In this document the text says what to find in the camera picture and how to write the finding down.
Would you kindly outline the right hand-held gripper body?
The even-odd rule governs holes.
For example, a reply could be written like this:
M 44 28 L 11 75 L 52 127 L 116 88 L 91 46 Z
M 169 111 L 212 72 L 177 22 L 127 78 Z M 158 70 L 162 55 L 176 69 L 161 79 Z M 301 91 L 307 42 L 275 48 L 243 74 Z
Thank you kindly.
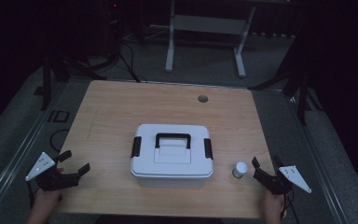
M 269 175 L 260 167 L 255 167 L 254 178 L 275 195 L 287 194 L 293 186 L 297 186 L 307 193 L 312 193 L 311 188 L 295 165 L 280 167 L 276 175 Z

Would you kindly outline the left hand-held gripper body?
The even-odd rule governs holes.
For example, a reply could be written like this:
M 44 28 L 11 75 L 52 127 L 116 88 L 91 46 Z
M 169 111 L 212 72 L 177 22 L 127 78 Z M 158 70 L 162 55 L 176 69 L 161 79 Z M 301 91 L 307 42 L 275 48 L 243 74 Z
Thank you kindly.
M 78 173 L 63 174 L 57 169 L 59 161 L 42 152 L 25 176 L 25 181 L 35 180 L 39 188 L 45 191 L 67 189 L 78 185 L 81 176 Z

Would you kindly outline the small white-capped bottle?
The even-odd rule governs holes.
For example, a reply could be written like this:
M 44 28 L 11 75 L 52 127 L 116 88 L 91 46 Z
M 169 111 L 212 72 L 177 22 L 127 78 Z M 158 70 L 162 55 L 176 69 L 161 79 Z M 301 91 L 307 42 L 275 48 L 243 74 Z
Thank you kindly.
M 232 175 L 241 179 L 248 172 L 248 165 L 244 161 L 239 161 L 236 163 L 235 167 L 232 170 Z

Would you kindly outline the white lid with black handle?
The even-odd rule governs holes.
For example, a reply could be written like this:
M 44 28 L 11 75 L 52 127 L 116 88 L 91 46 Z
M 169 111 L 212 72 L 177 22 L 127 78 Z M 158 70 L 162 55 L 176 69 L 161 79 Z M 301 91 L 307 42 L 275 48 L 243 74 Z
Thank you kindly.
M 209 178 L 213 151 L 208 129 L 141 124 L 133 139 L 131 172 L 138 178 Z

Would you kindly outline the white plastic storage box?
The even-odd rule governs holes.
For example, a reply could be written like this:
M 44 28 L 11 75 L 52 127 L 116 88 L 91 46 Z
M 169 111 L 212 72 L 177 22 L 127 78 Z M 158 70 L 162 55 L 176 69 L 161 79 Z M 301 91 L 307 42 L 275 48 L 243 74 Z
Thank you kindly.
M 139 185 L 143 188 L 200 189 L 213 175 L 213 172 L 206 175 L 144 175 L 132 171 L 131 174 L 138 180 Z

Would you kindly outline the person's right hand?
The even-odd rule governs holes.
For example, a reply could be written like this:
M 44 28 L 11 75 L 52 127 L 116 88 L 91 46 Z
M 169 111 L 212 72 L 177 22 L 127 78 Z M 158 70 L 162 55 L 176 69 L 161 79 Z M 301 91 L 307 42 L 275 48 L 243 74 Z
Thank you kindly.
M 285 196 L 271 193 L 265 189 L 264 199 L 262 202 L 263 216 L 285 218 Z

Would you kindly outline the person's left hand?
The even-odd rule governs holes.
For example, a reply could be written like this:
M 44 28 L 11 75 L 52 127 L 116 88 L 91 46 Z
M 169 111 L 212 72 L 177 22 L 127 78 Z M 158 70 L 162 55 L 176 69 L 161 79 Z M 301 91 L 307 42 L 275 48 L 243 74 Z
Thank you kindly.
M 60 201 L 61 196 L 60 190 L 45 191 L 39 189 L 35 194 L 33 209 L 37 212 L 51 213 Z

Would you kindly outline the black tripod stand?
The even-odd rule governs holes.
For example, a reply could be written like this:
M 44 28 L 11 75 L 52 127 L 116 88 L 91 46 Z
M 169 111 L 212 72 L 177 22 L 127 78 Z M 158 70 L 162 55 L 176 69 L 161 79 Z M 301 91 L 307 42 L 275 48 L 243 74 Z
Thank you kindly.
M 59 81 L 66 82 L 70 77 L 67 68 L 71 67 L 85 77 L 90 77 L 95 80 L 106 80 L 106 77 L 98 75 L 97 71 L 107 68 L 109 65 L 113 65 L 117 59 L 118 56 L 110 55 L 102 63 L 85 65 L 60 52 L 47 54 L 43 62 L 42 85 L 37 87 L 34 92 L 34 95 L 40 95 L 42 97 L 41 110 L 46 110 L 51 101 L 51 74 L 54 74 Z
M 249 90 L 261 91 L 286 79 L 287 82 L 282 89 L 283 96 L 294 97 L 298 92 L 296 114 L 300 123 L 305 125 L 305 112 L 309 96 L 308 88 L 310 86 L 311 75 L 315 68 L 315 60 L 311 57 L 310 53 L 306 51 L 306 48 L 296 39 L 283 57 L 275 76 L 260 84 L 249 87 Z

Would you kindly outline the white metal stand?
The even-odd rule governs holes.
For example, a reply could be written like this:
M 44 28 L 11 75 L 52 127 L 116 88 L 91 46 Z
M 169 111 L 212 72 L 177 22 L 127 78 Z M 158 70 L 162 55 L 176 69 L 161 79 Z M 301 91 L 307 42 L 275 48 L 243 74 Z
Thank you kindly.
M 175 12 L 175 0 L 171 0 L 169 44 L 166 56 L 165 71 L 171 72 L 173 70 L 175 48 L 174 32 L 179 30 L 224 35 L 239 35 L 241 37 L 241 41 L 239 45 L 233 49 L 233 55 L 237 66 L 238 76 L 246 77 L 245 65 L 242 59 L 242 51 L 246 38 L 249 34 L 255 10 L 256 7 L 251 7 L 247 13 L 247 18 L 243 20 L 190 16 L 177 14 Z

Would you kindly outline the metal floor rail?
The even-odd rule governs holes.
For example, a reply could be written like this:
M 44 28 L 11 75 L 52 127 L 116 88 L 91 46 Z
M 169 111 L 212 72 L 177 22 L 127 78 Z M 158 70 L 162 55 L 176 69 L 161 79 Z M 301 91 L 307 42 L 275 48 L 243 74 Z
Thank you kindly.
M 312 168 L 317 176 L 320 188 L 324 194 L 326 202 L 331 211 L 332 217 L 335 220 L 336 224 L 349 224 L 347 216 L 345 215 L 342 206 L 337 198 L 335 190 L 333 189 L 332 183 L 328 174 L 324 168 L 324 165 L 321 161 L 321 157 L 317 150 L 316 145 L 313 142 L 313 139 L 310 135 L 310 131 L 306 125 L 303 125 L 297 116 L 297 106 L 299 101 L 295 96 L 285 97 L 285 101 L 289 106 L 289 110 L 292 114 L 292 117 L 296 121 L 296 126 L 299 128 L 299 131 L 306 142 L 306 149 L 309 153 L 310 163 Z
M 66 86 L 59 82 L 53 88 L 45 110 L 35 87 L 23 87 L 0 116 L 0 202 Z

